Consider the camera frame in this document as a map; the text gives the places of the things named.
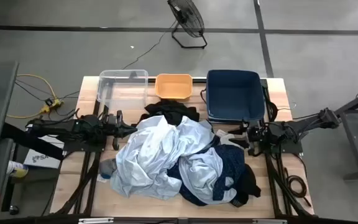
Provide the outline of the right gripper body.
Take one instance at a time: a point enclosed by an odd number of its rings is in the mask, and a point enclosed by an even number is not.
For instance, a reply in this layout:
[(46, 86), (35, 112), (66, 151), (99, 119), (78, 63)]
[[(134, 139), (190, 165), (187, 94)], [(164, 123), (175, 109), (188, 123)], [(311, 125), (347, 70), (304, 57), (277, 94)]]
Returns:
[(267, 131), (269, 123), (265, 121), (250, 121), (245, 123), (248, 138), (248, 155), (260, 156), (269, 153)]

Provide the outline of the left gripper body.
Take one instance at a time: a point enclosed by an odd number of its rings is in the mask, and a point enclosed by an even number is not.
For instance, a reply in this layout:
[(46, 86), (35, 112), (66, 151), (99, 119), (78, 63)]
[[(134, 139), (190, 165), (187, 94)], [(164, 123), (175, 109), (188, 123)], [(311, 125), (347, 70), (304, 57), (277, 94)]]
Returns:
[(112, 147), (114, 150), (119, 150), (118, 138), (123, 138), (123, 114), (118, 110), (116, 115), (109, 114), (107, 118), (108, 130), (110, 136), (113, 136)]

